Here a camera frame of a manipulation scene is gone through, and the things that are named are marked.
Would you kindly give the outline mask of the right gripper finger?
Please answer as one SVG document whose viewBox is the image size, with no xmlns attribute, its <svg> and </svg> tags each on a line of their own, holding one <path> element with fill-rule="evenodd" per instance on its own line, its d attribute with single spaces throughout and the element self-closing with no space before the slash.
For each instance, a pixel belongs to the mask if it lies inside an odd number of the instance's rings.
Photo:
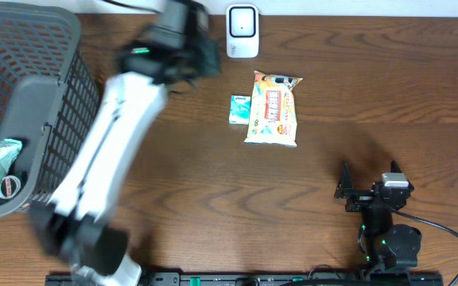
<svg viewBox="0 0 458 286">
<path fill-rule="evenodd" d="M 406 178 L 398 163 L 393 160 L 390 163 L 390 186 L 391 187 L 408 187 L 409 180 Z"/>
<path fill-rule="evenodd" d="M 336 186 L 335 197 L 349 197 L 353 193 L 353 183 L 347 162 L 343 163 L 339 182 Z"/>
</svg>

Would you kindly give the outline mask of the teal tissue pack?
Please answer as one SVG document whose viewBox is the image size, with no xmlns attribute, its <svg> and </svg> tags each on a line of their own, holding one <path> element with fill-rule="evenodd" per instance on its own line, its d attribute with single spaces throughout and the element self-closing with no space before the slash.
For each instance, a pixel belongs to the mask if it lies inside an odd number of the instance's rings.
<svg viewBox="0 0 458 286">
<path fill-rule="evenodd" d="M 247 125 L 250 120 L 250 96 L 232 95 L 228 121 L 230 124 Z"/>
</svg>

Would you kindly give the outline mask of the yellow snack bag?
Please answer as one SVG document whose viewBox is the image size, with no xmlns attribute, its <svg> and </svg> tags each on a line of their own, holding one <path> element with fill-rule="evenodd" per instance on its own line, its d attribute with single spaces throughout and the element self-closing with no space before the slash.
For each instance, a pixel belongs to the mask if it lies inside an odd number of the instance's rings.
<svg viewBox="0 0 458 286">
<path fill-rule="evenodd" d="M 303 79 L 254 72 L 245 144 L 297 147 L 297 115 L 293 89 Z"/>
</svg>

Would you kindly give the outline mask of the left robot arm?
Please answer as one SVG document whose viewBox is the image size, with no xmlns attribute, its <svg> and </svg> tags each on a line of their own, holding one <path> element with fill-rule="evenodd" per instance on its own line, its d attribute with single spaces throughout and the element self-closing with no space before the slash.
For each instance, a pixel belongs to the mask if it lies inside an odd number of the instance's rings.
<svg viewBox="0 0 458 286">
<path fill-rule="evenodd" d="M 196 1 L 168 1 L 116 55 L 118 73 L 67 175 L 29 211 L 43 250 L 96 285 L 136 285 L 142 267 L 127 253 L 129 235 L 111 227 L 123 181 L 142 140 L 168 101 L 169 87 L 220 73 L 209 16 Z"/>
</svg>

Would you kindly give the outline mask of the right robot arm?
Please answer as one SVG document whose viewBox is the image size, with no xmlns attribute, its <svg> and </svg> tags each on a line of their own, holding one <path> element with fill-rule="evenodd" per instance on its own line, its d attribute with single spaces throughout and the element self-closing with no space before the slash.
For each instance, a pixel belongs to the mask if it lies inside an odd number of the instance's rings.
<svg viewBox="0 0 458 286">
<path fill-rule="evenodd" d="M 406 272 L 417 266 L 421 232 L 412 226 L 395 224 L 392 215 L 406 205 L 413 190 L 395 161 L 390 163 L 390 171 L 366 190 L 354 187 L 349 166 L 343 164 L 334 197 L 346 201 L 346 212 L 362 215 L 358 244 L 367 257 L 367 276 Z"/>
</svg>

